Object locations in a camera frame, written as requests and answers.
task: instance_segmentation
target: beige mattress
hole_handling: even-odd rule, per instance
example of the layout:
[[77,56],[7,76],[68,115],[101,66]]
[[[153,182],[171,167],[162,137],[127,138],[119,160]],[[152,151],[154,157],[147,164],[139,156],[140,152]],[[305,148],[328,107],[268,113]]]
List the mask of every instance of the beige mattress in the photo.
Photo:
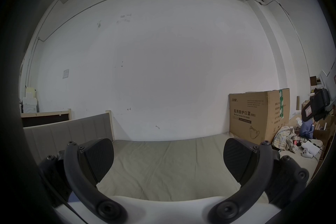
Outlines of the beige mattress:
[[[240,188],[223,160],[224,144],[230,137],[234,136],[226,133],[160,142],[116,140],[113,165],[98,190],[108,197],[151,201],[229,197]],[[259,202],[268,202],[265,193]]]

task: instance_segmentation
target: wooden frame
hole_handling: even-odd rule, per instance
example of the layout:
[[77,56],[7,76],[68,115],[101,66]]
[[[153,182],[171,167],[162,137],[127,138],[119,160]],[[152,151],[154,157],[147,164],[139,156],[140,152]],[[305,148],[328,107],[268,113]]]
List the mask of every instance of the wooden frame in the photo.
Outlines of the wooden frame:
[[54,116],[54,115],[64,115],[69,114],[69,120],[72,120],[71,109],[69,108],[66,111],[55,111],[55,112],[41,112],[41,113],[21,113],[21,117],[45,117],[45,116]]
[[[112,138],[113,138],[113,141],[114,141],[115,138],[114,138],[113,121],[112,121],[113,114],[112,114],[111,110],[106,110],[105,112],[108,113],[109,116],[110,116],[111,132],[112,132]],[[67,111],[42,112],[42,113],[21,113],[21,117],[43,117],[43,116],[62,115],[62,114],[69,114],[69,121],[73,120],[70,108]],[[57,124],[57,123],[60,123],[60,122],[42,124],[42,125],[38,125],[38,126],[52,125],[52,124]],[[35,127],[36,126],[24,127],[24,129],[35,128]]]
[[106,113],[109,113],[110,114],[110,123],[111,123],[111,132],[112,132],[112,138],[113,138],[113,141],[115,141],[115,138],[114,138],[114,131],[113,131],[113,122],[112,122],[112,111],[111,110],[106,110]]

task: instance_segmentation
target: bed frame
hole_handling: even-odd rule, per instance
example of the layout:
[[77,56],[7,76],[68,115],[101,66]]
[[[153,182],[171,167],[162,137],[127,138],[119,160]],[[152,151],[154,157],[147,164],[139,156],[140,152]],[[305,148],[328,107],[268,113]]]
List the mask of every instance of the bed frame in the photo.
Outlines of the bed frame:
[[45,125],[24,127],[27,143],[35,162],[39,164],[47,155],[57,155],[69,141],[82,144],[96,138],[114,139],[112,113],[106,113]]

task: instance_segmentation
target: screw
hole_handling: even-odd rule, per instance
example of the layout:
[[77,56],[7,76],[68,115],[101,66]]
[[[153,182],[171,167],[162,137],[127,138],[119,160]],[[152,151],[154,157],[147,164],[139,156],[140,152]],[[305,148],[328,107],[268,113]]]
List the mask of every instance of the screw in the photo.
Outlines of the screw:
[[224,219],[230,219],[238,214],[238,207],[232,201],[225,201],[217,207],[217,214]]
[[120,209],[112,201],[103,201],[98,206],[98,213],[107,219],[116,219],[120,215]]
[[305,174],[305,172],[300,171],[300,172],[299,172],[299,176],[300,176],[302,179],[304,179],[304,178],[306,177],[306,174]]

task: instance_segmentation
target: blue cloth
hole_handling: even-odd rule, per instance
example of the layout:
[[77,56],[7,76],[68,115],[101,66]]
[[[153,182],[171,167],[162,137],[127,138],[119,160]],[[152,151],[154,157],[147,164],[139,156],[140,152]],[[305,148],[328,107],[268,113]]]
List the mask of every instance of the blue cloth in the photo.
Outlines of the blue cloth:
[[307,139],[313,139],[313,131],[314,131],[314,125],[313,120],[309,121],[302,121],[302,126],[300,128],[300,136],[307,138]]

